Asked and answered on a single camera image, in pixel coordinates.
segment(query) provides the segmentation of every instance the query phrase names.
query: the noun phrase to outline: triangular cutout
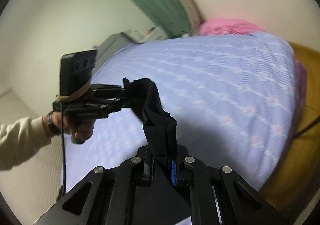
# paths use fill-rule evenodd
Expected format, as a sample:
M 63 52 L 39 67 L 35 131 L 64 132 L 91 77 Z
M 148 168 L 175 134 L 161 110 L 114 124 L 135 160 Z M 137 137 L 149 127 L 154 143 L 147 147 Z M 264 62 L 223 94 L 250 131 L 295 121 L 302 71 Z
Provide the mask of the triangular cutout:
M 251 214 L 262 208 L 262 205 L 253 198 L 250 192 L 239 181 L 234 182 L 234 187 L 244 213 Z
M 82 213 L 85 200 L 87 200 L 91 187 L 92 183 L 87 182 L 69 200 L 67 200 L 62 205 L 62 209 L 79 216 Z

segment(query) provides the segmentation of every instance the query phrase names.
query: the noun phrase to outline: black cord on floor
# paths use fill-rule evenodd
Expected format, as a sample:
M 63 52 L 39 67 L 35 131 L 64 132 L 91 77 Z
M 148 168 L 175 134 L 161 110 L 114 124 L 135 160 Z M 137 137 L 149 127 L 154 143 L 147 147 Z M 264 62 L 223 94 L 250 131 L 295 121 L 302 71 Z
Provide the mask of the black cord on floor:
M 60 109 L 61 109 L 61 142 L 62 142 L 62 168 L 63 168 L 63 182 L 62 182 L 62 196 L 66 194 L 66 187 L 67 187 L 67 172 L 66 172 L 66 148 L 64 144 L 64 134 L 63 134 L 63 104 L 60 102 Z
M 316 118 L 313 122 L 311 122 L 307 127 L 305 127 L 302 131 L 299 131 L 295 135 L 293 135 L 293 138 L 301 137 L 304 133 L 306 133 L 308 130 L 312 129 L 315 125 L 317 125 L 320 122 L 320 116 Z

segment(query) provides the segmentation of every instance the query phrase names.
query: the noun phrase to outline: sleeve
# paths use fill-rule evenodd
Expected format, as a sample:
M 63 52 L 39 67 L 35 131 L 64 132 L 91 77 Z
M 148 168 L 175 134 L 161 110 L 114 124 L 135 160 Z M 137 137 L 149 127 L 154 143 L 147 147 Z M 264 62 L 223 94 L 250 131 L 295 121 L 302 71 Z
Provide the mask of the sleeve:
M 14 124 L 0 126 L 0 170 L 12 167 L 34 156 L 40 148 L 49 145 L 44 132 L 42 117 L 23 118 Z

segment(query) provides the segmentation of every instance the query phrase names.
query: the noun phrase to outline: wristwatch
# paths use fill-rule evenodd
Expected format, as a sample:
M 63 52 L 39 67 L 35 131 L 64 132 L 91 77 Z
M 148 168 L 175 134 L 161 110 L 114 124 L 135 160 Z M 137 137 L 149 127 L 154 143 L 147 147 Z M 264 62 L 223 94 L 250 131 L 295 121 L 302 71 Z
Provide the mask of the wristwatch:
M 48 128 L 49 130 L 55 134 L 56 136 L 61 135 L 61 131 L 60 129 L 53 123 L 52 121 L 52 113 L 53 112 L 49 112 L 47 115 L 47 122 L 48 122 Z

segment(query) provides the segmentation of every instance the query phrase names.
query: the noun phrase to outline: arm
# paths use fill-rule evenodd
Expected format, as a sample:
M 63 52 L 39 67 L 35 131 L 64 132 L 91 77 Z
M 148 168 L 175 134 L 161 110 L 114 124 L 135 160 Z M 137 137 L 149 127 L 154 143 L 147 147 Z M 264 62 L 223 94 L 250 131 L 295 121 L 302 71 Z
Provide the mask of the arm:
M 53 123 L 61 127 L 61 114 L 54 112 Z M 51 143 L 54 134 L 48 128 L 47 116 L 31 120 L 23 118 L 14 124 L 0 126 L 0 170 L 10 170 L 34 156 L 42 147 Z M 64 121 L 66 133 L 86 140 L 92 136 L 94 121 L 81 124 L 79 127 L 70 121 Z

